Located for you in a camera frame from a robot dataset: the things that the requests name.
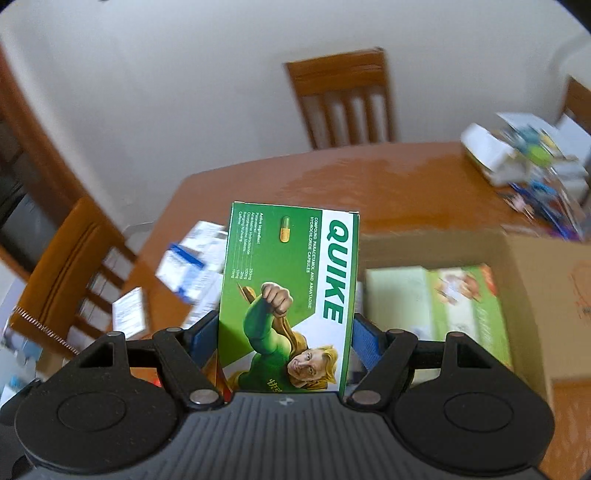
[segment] green capsule illustration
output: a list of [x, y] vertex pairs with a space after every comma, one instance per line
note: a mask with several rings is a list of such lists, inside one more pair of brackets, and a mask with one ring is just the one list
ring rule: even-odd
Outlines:
[[281, 240], [283, 243], [287, 243], [288, 241], [290, 241], [290, 218], [289, 217], [283, 217], [281, 219], [281, 230], [279, 232], [279, 240]]

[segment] green medicine box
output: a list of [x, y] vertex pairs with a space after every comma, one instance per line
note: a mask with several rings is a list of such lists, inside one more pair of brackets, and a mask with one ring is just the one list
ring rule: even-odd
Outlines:
[[232, 205], [218, 336], [232, 391], [343, 394], [358, 231], [357, 213]]

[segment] green box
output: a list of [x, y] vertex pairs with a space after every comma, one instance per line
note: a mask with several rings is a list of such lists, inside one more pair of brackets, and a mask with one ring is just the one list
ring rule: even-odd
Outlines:
[[464, 332], [512, 368], [505, 319], [490, 267], [376, 268], [366, 272], [369, 318], [420, 340]]
[[[359, 215], [236, 202], [220, 305], [219, 361], [231, 390], [345, 389]], [[272, 312], [262, 286], [293, 298]]]

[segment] metal screw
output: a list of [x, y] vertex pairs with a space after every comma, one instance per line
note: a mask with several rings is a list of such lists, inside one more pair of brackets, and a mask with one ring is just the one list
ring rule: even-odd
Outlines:
[[208, 388], [202, 388], [201, 390], [195, 390], [189, 395], [189, 400], [197, 405], [209, 405], [217, 402], [219, 394], [216, 391]]
[[373, 390], [359, 390], [351, 398], [359, 405], [375, 405], [382, 399], [382, 395]]

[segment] cartoon superhero illustration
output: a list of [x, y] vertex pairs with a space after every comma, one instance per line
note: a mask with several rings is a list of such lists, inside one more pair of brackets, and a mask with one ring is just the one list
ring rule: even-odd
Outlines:
[[239, 288], [250, 302], [243, 328], [256, 354], [249, 371], [230, 377], [232, 390], [296, 392], [336, 383], [337, 350], [332, 345], [309, 348], [306, 338], [287, 322], [285, 315], [293, 303], [289, 290], [267, 282], [255, 296], [252, 288]]

